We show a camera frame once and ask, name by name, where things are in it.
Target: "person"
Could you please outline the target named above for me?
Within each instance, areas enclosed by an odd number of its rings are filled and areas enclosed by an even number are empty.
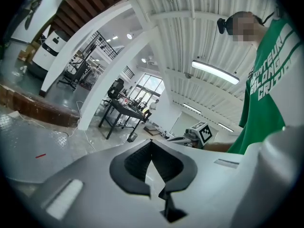
[[[156,100],[155,102],[151,103],[149,106],[149,109],[147,111],[145,111],[144,118],[143,118],[143,122],[142,123],[146,123],[146,121],[148,120],[148,118],[152,115],[153,111],[156,110],[156,104],[159,102],[159,100]]]
[[[220,34],[227,30],[233,40],[250,42],[256,49],[256,60],[246,82],[239,123],[243,127],[241,134],[234,143],[206,144],[205,150],[244,154],[250,144],[262,142],[285,125],[269,91],[292,66],[293,52],[302,47],[302,41],[287,18],[274,18],[268,28],[264,26],[266,20],[262,22],[253,13],[244,11],[227,21],[218,20]]]

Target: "metal table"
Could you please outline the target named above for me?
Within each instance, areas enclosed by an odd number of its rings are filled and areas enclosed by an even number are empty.
[[[106,118],[106,116],[108,115],[108,113],[109,113],[111,107],[113,107],[114,109],[116,109],[116,110],[119,112],[119,114],[118,114],[118,116],[116,117],[116,119],[115,119],[115,121],[114,121],[113,124]],[[126,122],[124,123],[124,125],[121,125],[121,124],[120,124],[120,125],[116,125],[117,122],[118,122],[118,120],[119,120],[119,118],[121,117],[121,115],[126,115],[126,116],[128,116],[128,119],[126,120]],[[130,119],[131,117],[136,118],[136,119],[139,119],[139,121],[138,121],[138,123],[136,124],[135,127],[127,126],[128,121],[129,121],[129,119]],[[126,105],[123,105],[123,104],[119,103],[117,100],[112,100],[112,101],[110,102],[110,105],[108,106],[108,109],[106,110],[106,112],[105,112],[103,118],[101,119],[101,122],[100,122],[100,124],[98,125],[98,127],[101,127],[101,125],[103,124],[104,120],[106,120],[106,121],[108,122],[108,124],[111,126],[111,129],[110,129],[110,132],[108,133],[106,139],[109,139],[110,136],[111,136],[111,133],[112,133],[112,131],[113,131],[113,129],[114,129],[115,127],[121,127],[122,129],[123,129],[123,128],[133,128],[133,131],[131,132],[131,134],[133,134],[134,131],[136,130],[136,128],[137,128],[139,122],[140,122],[143,118],[144,118],[144,115],[143,115],[143,113],[142,113],[141,111],[139,111],[139,110],[136,110],[136,111],[135,111],[135,110],[131,109],[130,107],[128,107],[128,106],[126,106]]]

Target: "red mark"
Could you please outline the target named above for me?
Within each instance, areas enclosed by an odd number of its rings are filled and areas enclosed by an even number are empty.
[[[41,154],[41,155],[36,156],[35,158],[38,159],[38,158],[40,158],[42,156],[45,156],[45,155],[47,155],[47,154]]]

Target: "wooden ceiling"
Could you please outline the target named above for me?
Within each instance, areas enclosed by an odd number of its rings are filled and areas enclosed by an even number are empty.
[[[92,18],[121,0],[63,0],[51,21],[50,33],[63,30],[72,37]]]

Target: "green t-shirt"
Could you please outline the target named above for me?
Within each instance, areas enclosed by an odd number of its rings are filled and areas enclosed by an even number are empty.
[[[251,80],[246,82],[245,100],[239,126],[243,131],[228,150],[244,154],[252,143],[262,142],[283,128],[284,121],[269,90],[290,67],[290,56],[302,43],[286,19],[273,20],[256,52]]]

